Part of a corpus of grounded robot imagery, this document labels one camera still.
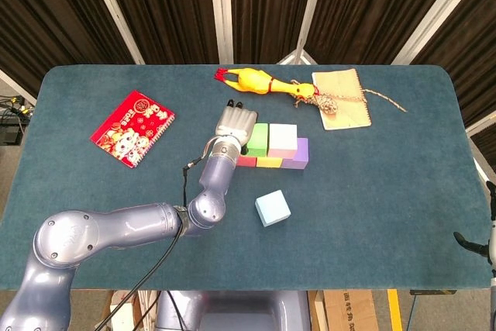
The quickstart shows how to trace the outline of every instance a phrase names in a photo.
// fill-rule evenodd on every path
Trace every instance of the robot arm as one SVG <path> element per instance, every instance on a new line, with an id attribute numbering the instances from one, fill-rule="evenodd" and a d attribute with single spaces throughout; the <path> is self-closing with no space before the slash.
<path id="1" fill-rule="evenodd" d="M 0 319 L 0 330 L 66 330 L 72 280 L 84 260 L 108 247 L 128 248 L 174 236 L 181 220 L 187 235 L 202 234 L 219 223 L 239 152 L 256 120 L 255 112 L 229 101 L 200 178 L 204 190 L 189 203 L 187 214 L 181 207 L 154 203 L 110 213 L 65 211 L 45 220 L 34 237 L 21 287 Z"/>

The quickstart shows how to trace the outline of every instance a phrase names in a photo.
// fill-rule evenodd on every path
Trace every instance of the block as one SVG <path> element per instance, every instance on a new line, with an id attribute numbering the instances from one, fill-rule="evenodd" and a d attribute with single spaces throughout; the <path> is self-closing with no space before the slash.
<path id="1" fill-rule="evenodd" d="M 257 167 L 281 168 L 282 158 L 258 157 Z"/>
<path id="2" fill-rule="evenodd" d="M 283 159 L 281 168 L 291 168 L 294 170 L 304 170 L 308 164 L 308 139 L 298 138 L 298 150 L 293 159 Z"/>
<path id="3" fill-rule="evenodd" d="M 238 161 L 236 163 L 238 167 L 256 167 L 257 166 L 257 158 L 256 157 L 246 157 L 244 155 L 240 155 Z"/>
<path id="4" fill-rule="evenodd" d="M 269 144 L 269 125 L 267 123 L 256 123 L 250 141 L 246 147 L 248 157 L 266 157 Z"/>
<path id="5" fill-rule="evenodd" d="M 269 226 L 287 219 L 291 215 L 281 190 L 274 191 L 255 201 L 263 226 Z"/>
<path id="6" fill-rule="evenodd" d="M 268 157 L 293 159 L 297 149 L 298 141 L 295 124 L 270 124 Z"/>

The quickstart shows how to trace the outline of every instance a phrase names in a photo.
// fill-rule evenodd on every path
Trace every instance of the rubber chicken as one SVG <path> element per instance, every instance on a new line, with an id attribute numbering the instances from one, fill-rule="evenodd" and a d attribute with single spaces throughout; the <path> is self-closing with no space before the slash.
<path id="1" fill-rule="evenodd" d="M 238 81 L 230 81 L 225 74 L 235 74 Z M 265 71 L 255 70 L 250 67 L 243 69 L 222 69 L 215 73 L 215 79 L 226 83 L 241 92 L 253 92 L 265 95 L 270 92 L 283 92 L 298 98 L 311 98 L 316 93 L 316 88 L 310 83 L 289 84 L 271 77 Z"/>

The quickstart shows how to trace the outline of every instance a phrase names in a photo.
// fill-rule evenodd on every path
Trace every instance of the red spiral notebook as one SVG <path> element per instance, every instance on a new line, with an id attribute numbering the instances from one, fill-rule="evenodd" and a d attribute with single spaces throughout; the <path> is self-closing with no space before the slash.
<path id="1" fill-rule="evenodd" d="M 132 91 L 90 137 L 98 147 L 134 168 L 174 120 L 174 113 Z"/>

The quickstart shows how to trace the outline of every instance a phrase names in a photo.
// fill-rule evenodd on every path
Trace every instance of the beige notebook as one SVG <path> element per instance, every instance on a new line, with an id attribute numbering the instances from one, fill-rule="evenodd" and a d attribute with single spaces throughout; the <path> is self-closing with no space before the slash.
<path id="1" fill-rule="evenodd" d="M 355 69 L 312 74 L 320 94 L 331 95 L 338 106 L 335 114 L 320 111 L 324 129 L 346 129 L 370 126 L 367 102 Z"/>

